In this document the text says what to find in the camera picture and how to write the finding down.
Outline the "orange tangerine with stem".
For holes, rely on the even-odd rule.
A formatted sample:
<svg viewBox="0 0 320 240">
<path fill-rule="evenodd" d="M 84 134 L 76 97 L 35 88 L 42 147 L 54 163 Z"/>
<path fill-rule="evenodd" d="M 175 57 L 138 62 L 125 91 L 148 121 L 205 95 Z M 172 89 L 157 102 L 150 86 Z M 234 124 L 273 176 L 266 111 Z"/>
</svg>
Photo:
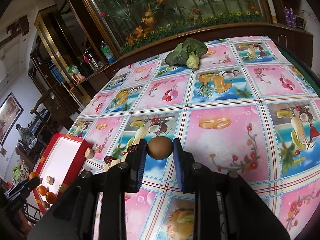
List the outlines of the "orange tangerine with stem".
<svg viewBox="0 0 320 240">
<path fill-rule="evenodd" d="M 48 191 L 45 195 L 46 202 L 50 205 L 53 205 L 56 202 L 56 195 L 50 191 Z"/>
</svg>

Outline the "beige wafer block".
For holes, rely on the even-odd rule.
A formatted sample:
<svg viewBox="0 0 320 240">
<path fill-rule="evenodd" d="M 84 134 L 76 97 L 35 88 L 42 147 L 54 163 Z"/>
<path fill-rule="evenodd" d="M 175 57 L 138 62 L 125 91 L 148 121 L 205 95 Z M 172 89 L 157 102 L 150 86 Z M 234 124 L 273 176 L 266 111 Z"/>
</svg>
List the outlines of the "beige wafer block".
<svg viewBox="0 0 320 240">
<path fill-rule="evenodd" d="M 51 176 L 47 176 L 46 181 L 49 185 L 53 185 L 54 184 L 54 178 Z"/>
</svg>

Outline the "small tangerine on table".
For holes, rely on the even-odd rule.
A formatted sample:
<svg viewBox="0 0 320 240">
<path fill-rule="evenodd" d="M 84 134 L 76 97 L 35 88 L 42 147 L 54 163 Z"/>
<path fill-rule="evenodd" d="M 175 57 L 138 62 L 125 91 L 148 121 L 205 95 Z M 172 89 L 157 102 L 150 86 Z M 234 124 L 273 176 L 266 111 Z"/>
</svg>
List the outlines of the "small tangerine on table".
<svg viewBox="0 0 320 240">
<path fill-rule="evenodd" d="M 33 178 L 40 178 L 40 176 L 37 172 L 31 172 L 29 174 L 29 180 L 32 180 Z"/>
</svg>

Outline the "seated person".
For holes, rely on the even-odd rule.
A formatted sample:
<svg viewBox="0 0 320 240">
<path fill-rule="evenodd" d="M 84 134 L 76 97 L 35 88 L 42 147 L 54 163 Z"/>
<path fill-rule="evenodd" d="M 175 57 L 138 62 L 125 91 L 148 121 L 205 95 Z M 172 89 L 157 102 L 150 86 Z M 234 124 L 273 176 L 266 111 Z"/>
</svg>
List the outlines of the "seated person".
<svg viewBox="0 0 320 240">
<path fill-rule="evenodd" d="M 31 127 L 23 128 L 20 124 L 16 124 L 16 129 L 22 139 L 22 142 L 28 146 L 29 149 L 33 149 L 36 146 L 37 138 L 33 135 Z"/>
</svg>

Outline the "red box white inside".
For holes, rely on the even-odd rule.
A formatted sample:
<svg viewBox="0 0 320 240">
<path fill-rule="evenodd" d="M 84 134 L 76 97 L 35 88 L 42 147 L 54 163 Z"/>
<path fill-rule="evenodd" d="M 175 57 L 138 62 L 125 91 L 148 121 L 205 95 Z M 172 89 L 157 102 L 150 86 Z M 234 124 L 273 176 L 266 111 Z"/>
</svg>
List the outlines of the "red box white inside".
<svg viewBox="0 0 320 240">
<path fill-rule="evenodd" d="M 60 197 L 77 178 L 86 160 L 85 152 L 91 147 L 85 139 L 56 133 L 34 169 L 42 179 L 41 185 Z M 47 176 L 54 178 L 53 185 L 47 183 Z"/>
</svg>

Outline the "dark red jujube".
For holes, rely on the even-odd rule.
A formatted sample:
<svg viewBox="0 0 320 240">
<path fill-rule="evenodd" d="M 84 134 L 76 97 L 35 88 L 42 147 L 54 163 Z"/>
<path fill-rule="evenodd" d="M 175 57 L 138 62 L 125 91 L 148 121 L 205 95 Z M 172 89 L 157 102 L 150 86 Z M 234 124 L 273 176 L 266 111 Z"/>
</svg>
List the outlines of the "dark red jujube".
<svg viewBox="0 0 320 240">
<path fill-rule="evenodd" d="M 114 160 L 114 157 L 112 157 L 112 156 L 110 156 L 110 155 L 107 155 L 107 156 L 104 157 L 104 162 L 105 162 L 106 164 L 112 163 L 113 160 Z"/>
</svg>

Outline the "framed horse painting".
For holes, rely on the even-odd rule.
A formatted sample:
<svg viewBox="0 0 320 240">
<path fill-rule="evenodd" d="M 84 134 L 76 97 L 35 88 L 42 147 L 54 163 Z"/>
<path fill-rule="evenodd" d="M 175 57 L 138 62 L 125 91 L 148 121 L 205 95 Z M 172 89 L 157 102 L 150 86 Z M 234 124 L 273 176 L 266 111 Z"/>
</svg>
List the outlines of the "framed horse painting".
<svg viewBox="0 0 320 240">
<path fill-rule="evenodd" d="M 24 109 L 21 104 L 18 102 L 16 97 L 12 92 L 6 97 L 4 102 L 1 105 L 0 112 L 0 142 L 1 146 L 4 145 L 4 142 L 10 133 L 14 123 L 23 113 Z"/>
</svg>

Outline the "dark wooden chair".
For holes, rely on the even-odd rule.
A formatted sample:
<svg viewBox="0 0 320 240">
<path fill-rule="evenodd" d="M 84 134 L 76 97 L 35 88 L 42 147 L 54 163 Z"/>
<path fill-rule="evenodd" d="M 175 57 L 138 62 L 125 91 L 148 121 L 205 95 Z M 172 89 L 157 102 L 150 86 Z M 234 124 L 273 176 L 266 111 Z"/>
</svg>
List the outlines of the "dark wooden chair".
<svg viewBox="0 0 320 240">
<path fill-rule="evenodd" d="M 58 83 L 45 91 L 36 102 L 35 106 L 30 110 L 30 114 L 35 114 L 41 120 L 44 126 L 52 133 L 56 133 L 57 129 L 40 115 L 37 110 L 40 105 L 44 105 L 44 107 L 50 113 L 50 117 L 60 126 L 63 126 L 65 129 L 70 129 L 73 125 L 73 120 L 70 118 L 71 112 L 69 111 L 69 108 L 56 94 L 55 90 L 57 85 Z"/>
</svg>

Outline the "colourful fruit print tablecloth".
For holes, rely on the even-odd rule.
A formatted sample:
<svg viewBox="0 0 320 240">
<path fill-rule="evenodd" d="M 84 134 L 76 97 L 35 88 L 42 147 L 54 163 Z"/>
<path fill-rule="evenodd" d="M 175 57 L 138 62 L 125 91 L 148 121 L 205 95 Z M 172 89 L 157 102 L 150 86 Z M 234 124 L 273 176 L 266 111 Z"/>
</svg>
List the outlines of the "colourful fruit print tablecloth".
<svg viewBox="0 0 320 240">
<path fill-rule="evenodd" d="M 240 174 L 300 239 L 319 206 L 319 78 L 267 36 L 206 45 L 198 70 L 159 54 L 103 83 L 68 131 L 93 146 L 84 168 L 104 172 L 140 139 L 177 138 L 212 171 Z"/>
</svg>

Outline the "black thermos flask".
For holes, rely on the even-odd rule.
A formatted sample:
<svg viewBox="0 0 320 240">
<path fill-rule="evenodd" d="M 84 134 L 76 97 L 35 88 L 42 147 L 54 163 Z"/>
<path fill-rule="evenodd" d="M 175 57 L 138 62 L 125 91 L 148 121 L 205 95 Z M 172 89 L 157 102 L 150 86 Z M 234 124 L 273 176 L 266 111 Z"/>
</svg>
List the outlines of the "black thermos flask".
<svg viewBox="0 0 320 240">
<path fill-rule="evenodd" d="M 92 69 L 95 71 L 99 68 L 93 54 L 91 53 L 90 48 L 86 48 L 84 52 L 84 59 L 89 63 L 89 65 L 92 67 Z"/>
</svg>

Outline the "green leafy vegetable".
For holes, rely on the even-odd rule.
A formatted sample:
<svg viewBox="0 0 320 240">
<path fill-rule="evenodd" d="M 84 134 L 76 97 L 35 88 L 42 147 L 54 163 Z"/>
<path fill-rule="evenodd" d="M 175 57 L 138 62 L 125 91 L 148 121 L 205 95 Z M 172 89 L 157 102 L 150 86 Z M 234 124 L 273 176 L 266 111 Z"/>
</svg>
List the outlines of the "green leafy vegetable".
<svg viewBox="0 0 320 240">
<path fill-rule="evenodd" d="M 198 70 L 200 59 L 207 51 L 204 43 L 188 38 L 166 56 L 165 62 L 169 66 L 186 66 L 191 70 Z"/>
</svg>

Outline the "green plastic bottle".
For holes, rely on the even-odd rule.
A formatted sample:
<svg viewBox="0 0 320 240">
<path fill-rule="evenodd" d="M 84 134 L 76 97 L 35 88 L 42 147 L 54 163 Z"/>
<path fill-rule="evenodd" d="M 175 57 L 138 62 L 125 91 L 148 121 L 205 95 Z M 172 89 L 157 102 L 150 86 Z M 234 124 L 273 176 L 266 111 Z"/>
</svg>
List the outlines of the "green plastic bottle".
<svg viewBox="0 0 320 240">
<path fill-rule="evenodd" d="M 101 42 L 101 51 L 103 52 L 103 54 L 107 58 L 109 64 L 112 64 L 116 61 L 114 55 L 112 54 L 112 51 L 110 50 L 109 46 L 107 45 L 107 43 L 105 41 Z"/>
</svg>

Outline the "purple bottles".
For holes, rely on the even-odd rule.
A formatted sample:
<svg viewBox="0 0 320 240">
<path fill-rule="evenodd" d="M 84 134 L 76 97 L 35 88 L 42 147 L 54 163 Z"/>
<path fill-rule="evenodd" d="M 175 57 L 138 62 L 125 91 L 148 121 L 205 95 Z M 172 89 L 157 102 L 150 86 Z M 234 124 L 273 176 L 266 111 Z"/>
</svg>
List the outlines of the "purple bottles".
<svg viewBox="0 0 320 240">
<path fill-rule="evenodd" d="M 296 29 L 296 15 L 292 8 L 284 7 L 284 14 L 286 19 L 286 25 L 290 28 Z"/>
</svg>

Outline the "flower mural panel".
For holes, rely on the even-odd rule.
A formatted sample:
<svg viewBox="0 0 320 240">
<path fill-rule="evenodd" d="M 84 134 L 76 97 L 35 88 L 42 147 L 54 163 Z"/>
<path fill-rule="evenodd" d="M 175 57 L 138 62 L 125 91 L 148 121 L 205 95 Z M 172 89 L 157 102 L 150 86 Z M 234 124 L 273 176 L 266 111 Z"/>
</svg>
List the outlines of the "flower mural panel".
<svg viewBox="0 0 320 240">
<path fill-rule="evenodd" d="M 260 0 L 88 0 L 121 53 L 212 25 L 265 22 Z"/>
</svg>

